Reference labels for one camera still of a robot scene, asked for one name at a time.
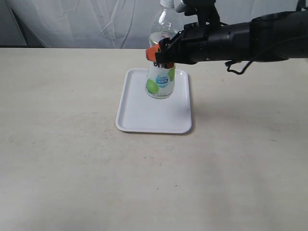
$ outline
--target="black cable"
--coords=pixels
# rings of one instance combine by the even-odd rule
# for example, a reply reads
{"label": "black cable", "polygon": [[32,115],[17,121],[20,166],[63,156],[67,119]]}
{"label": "black cable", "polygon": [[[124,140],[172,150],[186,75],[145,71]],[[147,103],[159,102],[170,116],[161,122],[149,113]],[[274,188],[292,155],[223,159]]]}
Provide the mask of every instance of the black cable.
{"label": "black cable", "polygon": [[300,37],[296,37],[296,38],[291,38],[291,39],[287,39],[287,40],[278,42],[278,43],[276,43],[276,44],[274,44],[274,45],[272,45],[272,46],[270,46],[270,47],[264,49],[263,51],[261,51],[260,53],[258,53],[255,57],[253,57],[252,60],[250,60],[250,61],[245,65],[245,67],[242,69],[241,72],[238,72],[238,71],[236,71],[236,70],[231,70],[231,69],[230,69],[231,66],[232,66],[233,64],[240,63],[241,61],[233,60],[233,61],[226,62],[225,65],[226,65],[226,67],[227,67],[227,71],[228,71],[228,72],[231,72],[231,73],[235,73],[235,74],[237,74],[237,75],[240,76],[240,75],[244,74],[245,71],[248,69],[248,67],[249,67],[253,62],[255,62],[255,61],[257,60],[258,57],[260,57],[260,56],[263,55],[264,53],[270,51],[271,49],[273,49],[273,48],[275,48],[275,47],[277,47],[277,46],[280,46],[280,45],[282,45],[282,44],[285,44],[285,43],[287,43],[287,42],[291,42],[291,41],[294,41],[294,40],[297,40],[297,39],[302,39],[302,38],[303,38],[303,39],[306,39],[306,38],[308,38],[308,35],[300,36]]}

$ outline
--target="table surface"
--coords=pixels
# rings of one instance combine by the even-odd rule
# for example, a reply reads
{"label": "table surface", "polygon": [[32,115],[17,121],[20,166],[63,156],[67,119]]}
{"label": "table surface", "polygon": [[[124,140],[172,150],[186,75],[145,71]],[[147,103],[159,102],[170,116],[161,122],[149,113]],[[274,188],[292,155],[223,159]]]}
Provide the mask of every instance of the table surface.
{"label": "table surface", "polygon": [[178,65],[192,132],[127,134],[115,117],[144,54],[0,49],[0,230],[306,230],[305,60]]}

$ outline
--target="transparent bottle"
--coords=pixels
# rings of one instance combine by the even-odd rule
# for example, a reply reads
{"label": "transparent bottle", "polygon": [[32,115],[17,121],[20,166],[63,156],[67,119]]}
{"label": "transparent bottle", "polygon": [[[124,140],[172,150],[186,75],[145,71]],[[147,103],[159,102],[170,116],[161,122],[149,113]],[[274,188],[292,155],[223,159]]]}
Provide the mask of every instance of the transparent bottle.
{"label": "transparent bottle", "polygon": [[[174,9],[174,0],[160,0],[161,10],[152,24],[150,47],[164,38],[173,38],[183,29],[182,15]],[[156,99],[168,98],[175,86],[175,65],[152,63],[148,72],[145,90]]]}

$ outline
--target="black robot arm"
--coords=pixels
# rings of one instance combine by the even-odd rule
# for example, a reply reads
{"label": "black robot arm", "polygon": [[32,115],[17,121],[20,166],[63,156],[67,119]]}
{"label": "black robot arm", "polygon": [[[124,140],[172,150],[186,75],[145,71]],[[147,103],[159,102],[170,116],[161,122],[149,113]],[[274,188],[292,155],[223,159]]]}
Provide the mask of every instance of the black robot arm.
{"label": "black robot arm", "polygon": [[[199,22],[185,25],[171,40],[160,41],[155,62],[229,61],[228,71],[240,75],[252,62],[308,58],[308,11],[269,14],[228,26],[221,25],[213,3],[194,6],[185,14],[197,14]],[[242,72],[231,70],[232,64],[241,61],[249,61]]]}

